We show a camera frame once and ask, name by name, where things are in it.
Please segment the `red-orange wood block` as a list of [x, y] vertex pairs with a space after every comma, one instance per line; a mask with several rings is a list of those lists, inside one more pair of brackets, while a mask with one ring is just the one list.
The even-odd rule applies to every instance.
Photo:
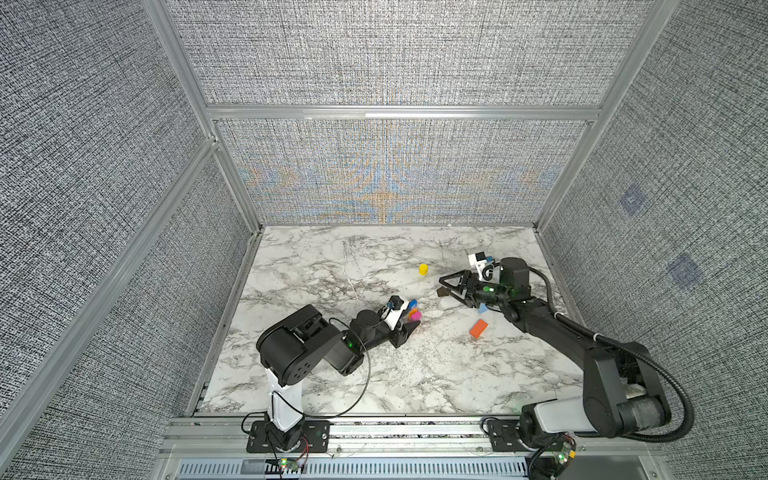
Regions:
[[488, 328], [488, 323], [483, 319], [478, 319], [469, 330], [469, 335], [473, 339], [479, 339], [482, 336], [482, 334], [486, 331], [487, 328]]

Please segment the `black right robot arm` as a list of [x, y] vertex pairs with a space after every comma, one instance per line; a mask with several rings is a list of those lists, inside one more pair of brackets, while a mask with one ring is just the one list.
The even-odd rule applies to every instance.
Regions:
[[[545, 298], [534, 295], [531, 276], [544, 281]], [[569, 433], [665, 441], [651, 432], [672, 419], [660, 367], [644, 346], [590, 332], [558, 311], [543, 272], [521, 258], [507, 257], [476, 271], [442, 276], [439, 283], [467, 307], [485, 305], [500, 312], [518, 330], [544, 341], [581, 369], [580, 394], [522, 408], [518, 431], [524, 445], [544, 447]]]

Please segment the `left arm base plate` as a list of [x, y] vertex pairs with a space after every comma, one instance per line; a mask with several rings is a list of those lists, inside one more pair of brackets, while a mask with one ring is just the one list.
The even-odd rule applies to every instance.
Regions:
[[326, 453], [330, 427], [329, 421], [303, 420], [288, 431], [282, 431], [273, 422], [253, 421], [248, 431], [246, 452]]

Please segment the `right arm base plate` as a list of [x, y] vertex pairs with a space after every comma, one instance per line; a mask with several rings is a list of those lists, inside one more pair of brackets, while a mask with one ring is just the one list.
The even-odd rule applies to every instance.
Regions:
[[525, 445], [520, 441], [517, 419], [486, 417], [481, 421], [481, 429], [496, 453], [526, 451]]

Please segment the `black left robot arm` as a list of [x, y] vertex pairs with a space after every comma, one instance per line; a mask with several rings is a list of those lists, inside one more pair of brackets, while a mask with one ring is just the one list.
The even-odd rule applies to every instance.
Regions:
[[308, 304], [269, 327], [256, 344], [267, 375], [269, 403], [264, 425], [254, 425], [249, 431], [251, 438], [263, 445], [249, 446], [248, 450], [273, 447], [290, 452], [300, 445], [318, 450], [309, 434], [322, 421], [309, 420], [304, 413], [304, 379], [322, 361], [348, 376], [372, 349], [384, 343], [401, 347], [420, 324], [418, 302], [394, 295], [378, 310], [360, 311], [350, 323], [326, 319]]

